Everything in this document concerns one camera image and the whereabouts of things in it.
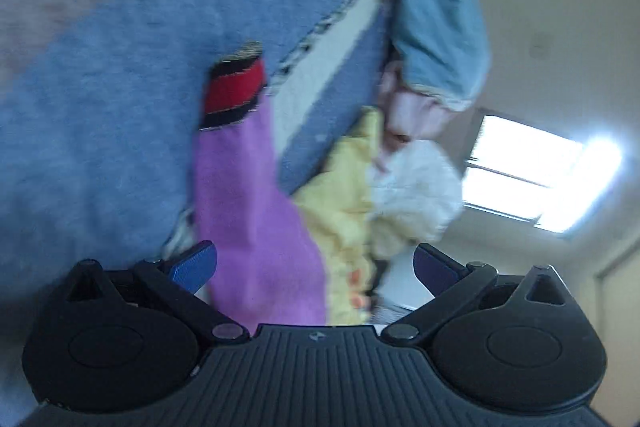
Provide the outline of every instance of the yellow cloth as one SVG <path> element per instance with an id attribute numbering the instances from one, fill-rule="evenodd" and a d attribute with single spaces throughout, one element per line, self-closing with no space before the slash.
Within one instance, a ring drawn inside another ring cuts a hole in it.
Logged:
<path id="1" fill-rule="evenodd" d="M 368 317 L 353 308 L 350 294 L 366 290 L 372 273 L 365 256 L 372 210 L 367 171 L 378 154 L 381 129 L 382 113 L 364 108 L 350 134 L 334 145 L 322 172 L 293 195 L 324 258 L 327 323 L 332 326 L 362 324 Z M 350 287 L 350 274 L 358 269 L 359 286 Z"/>

